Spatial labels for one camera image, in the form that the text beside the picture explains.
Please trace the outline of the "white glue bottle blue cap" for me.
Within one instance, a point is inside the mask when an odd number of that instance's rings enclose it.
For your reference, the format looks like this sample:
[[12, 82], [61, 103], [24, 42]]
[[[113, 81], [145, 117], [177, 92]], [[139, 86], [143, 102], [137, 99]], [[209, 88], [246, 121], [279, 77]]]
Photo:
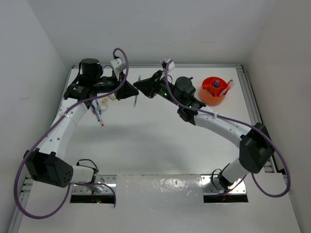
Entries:
[[215, 83], [214, 83], [214, 87], [215, 87], [215, 88], [218, 88], [218, 87], [219, 87], [219, 84], [220, 84], [220, 81], [219, 81], [219, 80], [216, 80]]

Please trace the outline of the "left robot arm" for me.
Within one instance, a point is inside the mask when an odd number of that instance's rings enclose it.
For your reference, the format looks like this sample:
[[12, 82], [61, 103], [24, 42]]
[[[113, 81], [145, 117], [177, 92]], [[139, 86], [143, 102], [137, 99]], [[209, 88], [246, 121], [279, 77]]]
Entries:
[[35, 146], [26, 160], [26, 167], [34, 181], [58, 187], [71, 183], [90, 183], [96, 170], [86, 166], [72, 166], [64, 161], [67, 145], [83, 115], [98, 105], [92, 98], [101, 93], [116, 91], [116, 98], [138, 95], [129, 83], [122, 83], [128, 68], [120, 58], [110, 62], [112, 75], [103, 76], [103, 67], [97, 59], [83, 59], [74, 81], [67, 86], [59, 112], [53, 122], [55, 128]]

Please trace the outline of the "dark red gel pen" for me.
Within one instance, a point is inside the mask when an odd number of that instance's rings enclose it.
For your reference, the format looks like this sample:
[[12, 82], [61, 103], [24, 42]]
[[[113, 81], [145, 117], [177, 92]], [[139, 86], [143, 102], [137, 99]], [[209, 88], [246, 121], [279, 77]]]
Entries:
[[93, 104], [91, 105], [91, 107], [90, 107], [90, 108], [91, 108], [91, 110], [92, 110], [92, 113], [93, 113], [94, 115], [96, 115], [95, 107], [94, 107], [94, 105], [93, 105]]

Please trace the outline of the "blue gel pen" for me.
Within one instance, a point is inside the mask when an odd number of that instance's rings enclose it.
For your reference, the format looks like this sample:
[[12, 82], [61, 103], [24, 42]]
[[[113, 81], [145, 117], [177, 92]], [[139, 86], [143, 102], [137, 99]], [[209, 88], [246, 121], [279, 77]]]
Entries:
[[96, 115], [95, 116], [96, 116], [97, 121], [100, 123], [101, 126], [104, 126], [103, 120], [102, 120], [101, 116], [99, 115], [98, 110], [96, 109], [96, 107], [95, 107], [95, 111], [96, 111]]

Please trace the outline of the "orange highlighter pen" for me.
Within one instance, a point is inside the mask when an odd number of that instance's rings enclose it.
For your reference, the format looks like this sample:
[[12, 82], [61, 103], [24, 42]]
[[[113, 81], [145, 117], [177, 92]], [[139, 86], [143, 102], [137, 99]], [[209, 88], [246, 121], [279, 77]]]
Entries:
[[227, 83], [227, 87], [220, 93], [220, 97], [226, 95], [227, 92], [229, 91], [229, 89], [232, 87], [233, 84], [234, 84], [234, 81], [233, 81], [233, 80], [230, 80], [230, 81]]

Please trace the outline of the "teal capped pen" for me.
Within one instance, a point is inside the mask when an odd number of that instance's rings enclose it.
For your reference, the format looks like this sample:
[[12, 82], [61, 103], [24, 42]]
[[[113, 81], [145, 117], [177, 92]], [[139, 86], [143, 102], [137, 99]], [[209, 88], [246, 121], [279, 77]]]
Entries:
[[97, 110], [98, 110], [98, 113], [99, 113], [99, 115], [101, 115], [102, 113], [101, 113], [101, 109], [100, 109], [100, 107], [99, 107], [98, 101], [95, 100], [95, 103], [96, 103], [96, 108], [97, 108]]

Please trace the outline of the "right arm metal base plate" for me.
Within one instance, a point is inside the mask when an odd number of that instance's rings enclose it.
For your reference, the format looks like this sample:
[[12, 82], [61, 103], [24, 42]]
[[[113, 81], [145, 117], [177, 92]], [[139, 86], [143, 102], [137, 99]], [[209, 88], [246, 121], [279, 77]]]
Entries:
[[212, 175], [201, 175], [201, 182], [204, 195], [220, 195], [225, 192], [229, 195], [246, 195], [246, 186], [244, 178], [237, 179], [231, 186], [228, 187], [228, 190], [225, 190], [223, 187], [215, 187], [212, 183]]

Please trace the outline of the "beige eraser block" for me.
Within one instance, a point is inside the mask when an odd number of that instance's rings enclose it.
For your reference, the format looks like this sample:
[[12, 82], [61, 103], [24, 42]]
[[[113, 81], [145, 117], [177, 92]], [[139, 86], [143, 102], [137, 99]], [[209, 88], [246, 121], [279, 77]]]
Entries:
[[114, 96], [114, 95], [110, 95], [110, 96], [108, 96], [111, 100], [115, 100], [116, 99], [116, 97]]

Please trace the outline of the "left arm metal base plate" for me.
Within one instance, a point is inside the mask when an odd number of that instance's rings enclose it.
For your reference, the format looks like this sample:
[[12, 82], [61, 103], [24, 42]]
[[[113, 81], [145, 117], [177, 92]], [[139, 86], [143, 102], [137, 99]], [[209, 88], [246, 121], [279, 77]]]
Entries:
[[98, 183], [98, 185], [82, 186], [74, 184], [72, 187], [72, 195], [112, 195], [111, 189], [116, 191], [117, 178], [114, 175], [98, 175], [94, 182]]

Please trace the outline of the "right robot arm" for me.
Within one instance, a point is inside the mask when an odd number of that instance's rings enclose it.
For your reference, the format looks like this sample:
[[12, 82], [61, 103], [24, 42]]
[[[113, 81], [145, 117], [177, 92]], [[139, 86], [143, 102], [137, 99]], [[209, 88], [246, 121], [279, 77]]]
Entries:
[[175, 103], [179, 106], [177, 113], [185, 122], [211, 130], [239, 149], [238, 158], [212, 179], [218, 190], [227, 190], [236, 180], [249, 173], [258, 174], [274, 153], [272, 146], [262, 137], [263, 134], [268, 135], [263, 124], [257, 123], [254, 129], [250, 129], [222, 119], [215, 113], [199, 112], [205, 104], [194, 96], [196, 89], [188, 77], [179, 77], [174, 84], [167, 83], [164, 72], [159, 70], [152, 77], [135, 82], [134, 87], [149, 98], [160, 95]]

